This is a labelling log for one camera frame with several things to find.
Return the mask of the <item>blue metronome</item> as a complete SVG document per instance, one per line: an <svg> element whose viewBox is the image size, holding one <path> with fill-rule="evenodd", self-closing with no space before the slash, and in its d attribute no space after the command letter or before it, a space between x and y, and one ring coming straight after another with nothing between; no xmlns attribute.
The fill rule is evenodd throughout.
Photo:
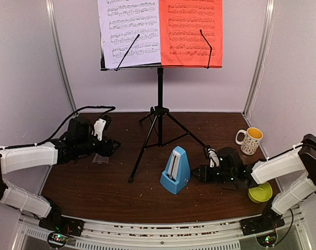
<svg viewBox="0 0 316 250"><path fill-rule="evenodd" d="M160 184L170 193L177 195L190 181L191 169L186 150L180 146L173 149L165 170L160 177Z"/></svg>

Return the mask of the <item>clear metronome front cover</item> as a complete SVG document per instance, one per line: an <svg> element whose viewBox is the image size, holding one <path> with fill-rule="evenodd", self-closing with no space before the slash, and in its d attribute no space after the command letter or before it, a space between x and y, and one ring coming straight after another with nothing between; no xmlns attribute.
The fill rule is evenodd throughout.
<svg viewBox="0 0 316 250"><path fill-rule="evenodd" d="M95 154L92 163L94 164L108 164L109 163L109 157L107 156L101 156L99 154Z"/></svg>

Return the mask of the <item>black music stand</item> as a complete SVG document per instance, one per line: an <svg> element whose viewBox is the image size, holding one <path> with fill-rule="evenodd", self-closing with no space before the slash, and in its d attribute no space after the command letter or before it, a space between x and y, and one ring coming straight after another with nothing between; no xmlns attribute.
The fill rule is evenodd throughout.
<svg viewBox="0 0 316 250"><path fill-rule="evenodd" d="M137 66L137 67L125 67L125 68L117 68L117 69L105 69L103 68L103 55L101 58L101 69L102 70L114 70L118 71L121 69L129 69L129 68L156 68L157 70L157 83L158 83L158 104L155 107L151 108L150 113L147 115L148 119L151 119L151 125L148 130L149 134L156 133L158 136L157 146L162 147L165 143L162 140L162 131L163 131L163 118L170 117L170 112L167 108L163 106L163 73L165 68L186 68L186 67L163 67L162 64L156 65L147 65L147 66Z"/></svg>

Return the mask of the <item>red sheet music page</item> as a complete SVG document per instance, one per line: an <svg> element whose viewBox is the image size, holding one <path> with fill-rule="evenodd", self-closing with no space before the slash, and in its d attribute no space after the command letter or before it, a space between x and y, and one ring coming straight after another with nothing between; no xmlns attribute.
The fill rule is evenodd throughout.
<svg viewBox="0 0 316 250"><path fill-rule="evenodd" d="M163 67L221 68L223 1L159 1Z"/></svg>

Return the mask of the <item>lavender sheet music page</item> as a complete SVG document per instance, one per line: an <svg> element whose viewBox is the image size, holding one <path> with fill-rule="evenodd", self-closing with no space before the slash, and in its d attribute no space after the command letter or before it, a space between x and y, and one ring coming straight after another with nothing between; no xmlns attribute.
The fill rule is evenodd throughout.
<svg viewBox="0 0 316 250"><path fill-rule="evenodd" d="M105 69L161 63L159 1L98 1Z"/></svg>

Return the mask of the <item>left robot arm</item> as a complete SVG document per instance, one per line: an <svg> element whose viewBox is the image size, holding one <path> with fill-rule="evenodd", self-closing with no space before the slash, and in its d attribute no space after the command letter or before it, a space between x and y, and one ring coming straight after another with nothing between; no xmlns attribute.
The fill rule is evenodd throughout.
<svg viewBox="0 0 316 250"><path fill-rule="evenodd" d="M94 123L80 117L75 110L64 119L67 131L59 138L52 134L49 138L33 144L0 146L0 203L32 213L54 231L66 227L61 208L51 199L35 195L6 180L3 176L10 172L37 166L55 166L76 162L91 154L110 157L120 142L104 136L111 118L107 115L114 106L99 106L104 109Z"/></svg>

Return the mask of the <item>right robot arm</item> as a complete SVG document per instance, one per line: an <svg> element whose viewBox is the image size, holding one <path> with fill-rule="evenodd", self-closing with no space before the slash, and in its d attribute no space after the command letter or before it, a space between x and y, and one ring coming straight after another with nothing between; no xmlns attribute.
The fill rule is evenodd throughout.
<svg viewBox="0 0 316 250"><path fill-rule="evenodd" d="M290 188L270 198L258 226L268 230L299 202L316 193L316 136L306 134L303 140L292 148L268 159L244 164L238 151L224 147L215 151L204 147L205 157L210 161L192 170L200 182L233 182L237 188L255 188L272 179L302 171Z"/></svg>

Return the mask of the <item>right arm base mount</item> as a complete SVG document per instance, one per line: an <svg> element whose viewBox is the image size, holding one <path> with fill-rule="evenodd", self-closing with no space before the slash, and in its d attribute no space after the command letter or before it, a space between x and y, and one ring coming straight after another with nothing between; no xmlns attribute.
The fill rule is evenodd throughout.
<svg viewBox="0 0 316 250"><path fill-rule="evenodd" d="M262 247L273 247L278 242L277 229L285 225L282 218L256 216L240 221L244 236L255 235L257 243Z"/></svg>

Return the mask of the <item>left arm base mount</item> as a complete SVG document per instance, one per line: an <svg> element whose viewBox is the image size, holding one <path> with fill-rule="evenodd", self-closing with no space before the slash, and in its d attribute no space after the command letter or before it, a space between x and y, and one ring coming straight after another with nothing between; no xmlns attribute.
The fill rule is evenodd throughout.
<svg viewBox="0 0 316 250"><path fill-rule="evenodd" d="M80 219L61 216L58 224L47 218L37 219L39 227L50 230L46 241L54 249L64 247L75 236L81 236L84 228L84 221Z"/></svg>

